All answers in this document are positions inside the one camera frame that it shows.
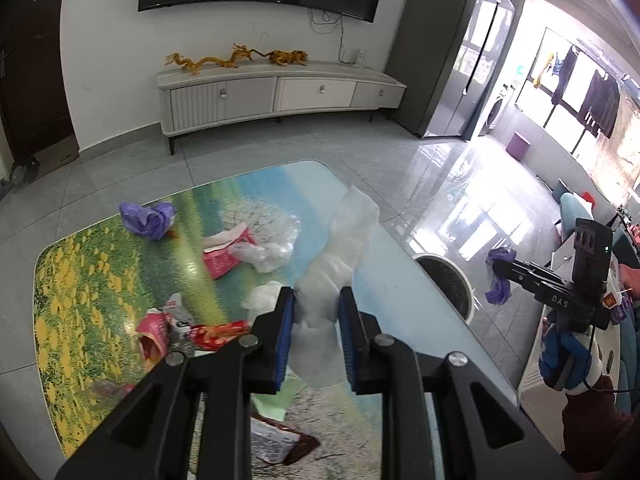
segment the blue glove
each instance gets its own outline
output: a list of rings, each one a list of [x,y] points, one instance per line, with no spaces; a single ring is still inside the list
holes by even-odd
[[[550,313],[547,320],[553,322],[555,317]],[[542,335],[542,352],[538,361],[538,367],[540,368],[540,374],[543,378],[550,378],[553,375],[560,373],[562,370],[557,370],[561,365],[559,358],[563,349],[569,352],[574,358],[574,365],[569,371],[564,382],[564,388],[570,395],[577,395],[585,392],[587,387],[582,382],[587,379],[589,386],[593,386],[600,378],[602,373],[602,362],[598,355],[598,345],[594,341],[591,353],[589,353],[589,342],[591,332],[587,333],[575,333],[569,330],[558,330],[556,324],[552,324]]]

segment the yellow garment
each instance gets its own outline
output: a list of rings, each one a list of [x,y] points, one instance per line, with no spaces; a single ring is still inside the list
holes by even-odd
[[[533,88],[540,88],[540,80],[542,79],[542,75],[546,72],[546,69],[549,68],[549,65],[551,65],[551,62],[554,60],[554,56],[555,54],[553,52],[549,52],[546,55],[546,63],[540,69],[538,77],[533,80]]]

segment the metal bolt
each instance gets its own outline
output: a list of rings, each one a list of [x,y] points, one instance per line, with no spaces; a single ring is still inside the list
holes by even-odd
[[[238,339],[240,346],[244,346],[245,348],[251,348],[252,346],[256,346],[260,340],[253,334],[244,334],[240,339]]]
[[[461,367],[469,362],[469,358],[462,352],[451,352],[447,358],[453,366]]]
[[[181,352],[171,352],[164,360],[169,366],[181,365],[184,362],[184,354]]]
[[[391,346],[396,342],[393,336],[389,334],[378,334],[377,336],[375,336],[374,341],[378,346]]]

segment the white tv cabinet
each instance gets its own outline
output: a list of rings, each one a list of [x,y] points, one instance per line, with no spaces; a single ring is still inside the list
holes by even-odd
[[[382,72],[350,64],[306,66],[247,62],[191,75],[158,74],[162,132],[174,154],[176,137],[220,124],[310,112],[398,108],[405,85]]]

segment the pink packaging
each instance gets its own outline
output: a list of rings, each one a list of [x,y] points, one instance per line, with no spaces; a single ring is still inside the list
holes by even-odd
[[[229,231],[223,231],[212,237],[203,238],[202,261],[207,266],[212,279],[216,280],[233,269],[240,260],[229,254],[229,248],[238,242],[255,245],[247,224],[238,224]]]

